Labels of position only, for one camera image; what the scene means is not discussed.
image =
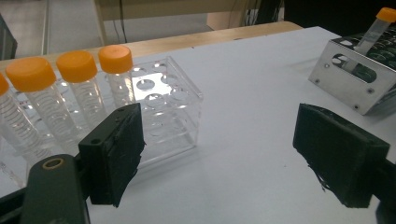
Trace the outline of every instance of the orange screw cap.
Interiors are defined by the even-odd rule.
[[[6,74],[15,89],[23,92],[43,91],[56,81],[50,63],[40,57],[15,60],[6,68]]]
[[[109,45],[99,50],[99,63],[109,74],[125,73],[132,69],[132,54],[123,45]]]
[[[3,74],[0,73],[0,95],[6,93],[9,89],[9,84]]]
[[[84,50],[74,50],[61,55],[56,61],[65,81],[79,83],[95,77],[98,70],[92,55]]]
[[[376,17],[381,21],[396,22],[396,10],[390,7],[383,7]]]

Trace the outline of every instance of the table surface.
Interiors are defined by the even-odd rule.
[[[163,46],[156,54],[129,45],[146,55],[136,63],[172,56],[204,94],[198,144],[140,170],[119,208],[89,204],[92,223],[375,223],[375,197],[368,209],[348,209],[323,191],[292,147],[294,126],[300,103],[330,109],[390,143],[388,159],[396,161],[396,116],[361,116],[309,82],[337,35],[281,24],[295,31],[227,35],[244,39]]]

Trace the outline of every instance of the white tabletop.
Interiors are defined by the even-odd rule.
[[[92,223],[375,223],[322,190],[292,146],[299,103],[332,110],[392,145],[396,117],[363,117],[307,79],[329,39],[320,28],[137,58],[172,56],[205,96],[198,147],[139,171],[119,208]]]

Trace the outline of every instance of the black cable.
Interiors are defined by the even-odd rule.
[[[256,0],[256,4],[254,5],[254,9],[256,10],[256,13],[254,13],[254,19],[253,19],[253,23],[251,23],[251,25],[256,24],[257,18],[259,17],[260,3],[261,3],[261,1]]]
[[[256,0],[254,3],[254,8],[249,9],[247,11],[247,17],[245,19],[245,25],[246,26],[251,26],[254,25],[256,20],[257,20],[257,15],[258,15],[258,9],[259,9],[259,0]]]
[[[117,26],[116,26],[116,22],[113,20],[113,26],[114,26],[114,30],[116,31],[117,34],[117,39],[119,40],[119,44],[120,42],[120,35],[119,35],[119,31],[117,30]]]
[[[230,25],[231,25],[231,16],[233,15],[233,10],[234,10],[234,8],[235,8],[235,6],[236,6],[236,1],[237,1],[237,0],[233,1],[233,6],[231,7],[231,11],[230,11],[230,17],[228,18],[228,27],[227,27],[227,28],[230,28]]]
[[[277,21],[280,6],[283,0],[266,0],[260,4],[259,15],[257,16],[256,24],[263,24]]]
[[[121,23],[122,32],[124,34],[125,43],[128,43],[128,40],[126,39],[125,25],[124,25],[124,20],[123,20],[122,0],[120,0],[120,23]]]

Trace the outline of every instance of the circular hole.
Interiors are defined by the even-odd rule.
[[[145,103],[150,107],[158,107],[165,104],[165,99],[158,93],[152,93],[145,97]]]
[[[166,64],[164,63],[155,63],[154,65],[152,65],[152,70],[154,70],[154,72],[166,72]]]
[[[375,43],[374,44],[374,46],[376,46],[377,48],[384,48],[385,47],[385,45],[384,44],[382,44],[382,43]]]
[[[185,101],[189,96],[189,93],[183,88],[174,88],[171,90],[171,95],[176,100]]]
[[[352,46],[352,45],[353,45],[353,44],[352,44],[350,41],[348,41],[348,40],[343,40],[343,41],[340,42],[340,44],[345,45],[345,46]]]
[[[136,87],[139,90],[147,91],[152,89],[155,86],[155,83],[149,79],[142,79],[136,83]]]
[[[389,51],[386,50],[380,50],[379,53],[384,56],[385,58],[389,59],[389,58],[393,58],[395,55],[390,53]]]
[[[393,69],[396,69],[396,62],[395,61],[390,61],[388,62],[389,66]]]
[[[339,60],[339,59],[337,59],[337,58],[333,58],[333,59],[332,59],[332,62],[333,62],[333,63],[336,63],[336,64],[339,64],[339,63],[341,63],[341,60]]]
[[[64,163],[64,159],[54,158],[44,162],[42,167],[46,170],[53,170],[60,167],[63,163]]]
[[[396,54],[396,48],[387,48],[390,53]]]
[[[388,40],[381,40],[379,43],[381,43],[383,45],[393,45],[393,43]]]
[[[346,61],[346,60],[347,60],[347,57],[344,56],[344,55],[342,55],[342,56],[338,57],[338,59],[341,60],[341,61]]]
[[[377,61],[384,61],[387,58],[385,58],[383,55],[379,54],[379,53],[371,53],[369,54],[370,58],[377,60]]]
[[[147,73],[147,71],[146,69],[141,67],[134,67],[131,73],[132,73],[132,77],[142,77]]]
[[[168,84],[168,85],[174,85],[177,83],[177,76],[170,75],[170,74],[163,75],[161,77],[161,82]]]
[[[163,129],[163,124],[160,122],[151,123],[149,128],[149,134],[151,136],[161,136],[163,132],[166,131]]]
[[[99,144],[100,142],[101,142],[100,139],[91,140],[91,144]]]

